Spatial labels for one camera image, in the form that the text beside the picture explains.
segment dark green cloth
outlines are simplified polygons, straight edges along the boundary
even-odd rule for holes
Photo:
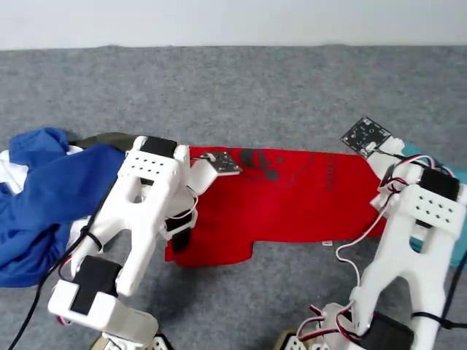
[[[94,144],[108,144],[125,152],[133,147],[133,142],[136,137],[138,136],[129,133],[100,133],[99,135],[88,137],[87,139],[71,141],[70,144],[83,149],[89,148]]]

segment printed graphic on shirt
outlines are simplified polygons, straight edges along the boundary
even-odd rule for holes
[[[309,169],[312,161],[313,152],[307,152],[304,157],[288,157],[280,149],[245,148],[239,153],[243,176],[274,182],[281,187],[292,186],[296,177]]]

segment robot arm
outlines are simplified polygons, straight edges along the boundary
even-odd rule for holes
[[[233,171],[229,174],[240,172],[227,154],[211,156],[214,161],[230,161]],[[146,136],[136,138],[90,229],[102,246],[120,231],[130,230],[131,251],[125,264],[97,257],[96,242],[84,238],[72,254],[73,280],[57,283],[49,311],[102,331],[121,349],[151,347],[158,330],[157,320],[124,306],[117,297],[130,296],[138,289],[158,233],[171,239],[194,227],[195,200],[223,174],[209,159],[198,160],[192,171],[188,146]]]
[[[374,260],[350,295],[352,321],[339,318],[344,329],[359,336],[359,340],[333,332],[319,336],[315,344],[303,349],[432,349],[438,321],[417,316],[406,327],[375,313],[375,307],[381,292],[401,276],[408,281],[413,312],[441,318],[444,280],[466,217],[467,186],[431,167],[401,164],[402,140],[392,137],[369,118],[358,122],[342,140],[367,159],[382,182],[391,173],[407,185],[391,196],[385,212],[387,223]],[[382,208],[389,194],[381,190],[372,204]],[[410,247],[411,237],[423,242],[420,252]],[[337,330],[336,317],[342,309],[338,304],[328,304],[317,332]]]

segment teal fabric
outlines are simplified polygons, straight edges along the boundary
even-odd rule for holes
[[[420,151],[418,148],[416,148],[416,146],[414,146],[412,144],[406,144],[406,146],[404,147],[404,150],[403,150],[403,154],[407,155],[407,156],[416,155],[416,154],[419,154],[419,153],[423,153],[423,152]],[[452,171],[454,171],[454,174],[460,180],[460,182],[463,182],[464,184],[467,183],[467,170],[459,170],[459,169],[453,168],[451,166],[449,168]],[[467,224],[466,224],[466,222],[467,222],[467,218],[466,218],[466,221],[464,221],[462,234],[461,234],[459,240],[457,241],[457,243],[455,244],[454,251],[452,252],[452,256],[451,256],[451,265],[452,266],[458,266],[459,265],[459,262],[462,259],[462,256],[464,255],[464,253],[467,250]],[[420,241],[420,240],[418,240],[416,238],[411,238],[410,245],[412,246],[412,248],[414,248],[415,250],[417,250],[419,252],[420,249],[422,248],[422,241]]]

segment blue clothing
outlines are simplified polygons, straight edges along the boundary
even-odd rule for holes
[[[406,144],[402,153],[407,156],[417,155],[421,153],[424,154],[422,151],[420,151],[418,148],[416,148],[415,146],[411,144]],[[460,180],[460,182],[467,184],[467,171],[454,169],[452,167],[449,167],[449,168],[454,172],[454,175]],[[460,260],[462,259],[462,256],[465,254],[467,250],[467,224],[466,223],[467,223],[467,218],[466,218],[466,221],[464,221],[462,233],[458,241],[456,242],[454,246],[454,250],[452,252],[452,256],[451,256],[452,266],[459,265]],[[418,252],[422,249],[422,242],[416,238],[411,238],[410,245]]]
[[[74,155],[68,148],[55,128],[10,140],[10,162],[29,170],[18,195],[0,184],[0,287],[39,282],[65,252],[71,223],[96,210],[124,158],[103,144]]]

